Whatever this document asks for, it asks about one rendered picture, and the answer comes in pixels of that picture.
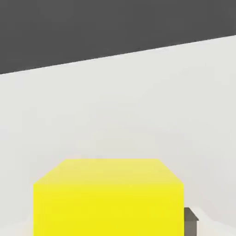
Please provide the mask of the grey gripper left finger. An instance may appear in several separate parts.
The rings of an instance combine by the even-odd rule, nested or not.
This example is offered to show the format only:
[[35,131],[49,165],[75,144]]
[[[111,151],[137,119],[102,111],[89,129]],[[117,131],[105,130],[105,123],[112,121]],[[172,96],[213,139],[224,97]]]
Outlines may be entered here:
[[33,215],[29,214],[24,221],[15,223],[11,236],[33,236]]

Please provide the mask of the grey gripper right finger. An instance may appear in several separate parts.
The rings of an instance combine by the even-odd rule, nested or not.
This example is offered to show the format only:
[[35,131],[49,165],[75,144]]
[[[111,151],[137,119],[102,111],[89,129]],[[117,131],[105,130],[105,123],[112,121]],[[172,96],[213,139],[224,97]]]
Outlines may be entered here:
[[199,207],[185,207],[184,236],[236,236],[236,229],[211,219]]

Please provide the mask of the small yellow cube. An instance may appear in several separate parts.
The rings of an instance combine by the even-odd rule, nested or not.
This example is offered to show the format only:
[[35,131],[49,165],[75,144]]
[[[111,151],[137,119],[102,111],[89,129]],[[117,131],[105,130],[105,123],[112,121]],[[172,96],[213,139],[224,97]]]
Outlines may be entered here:
[[33,185],[33,236],[184,236],[184,186],[158,159],[67,159]]

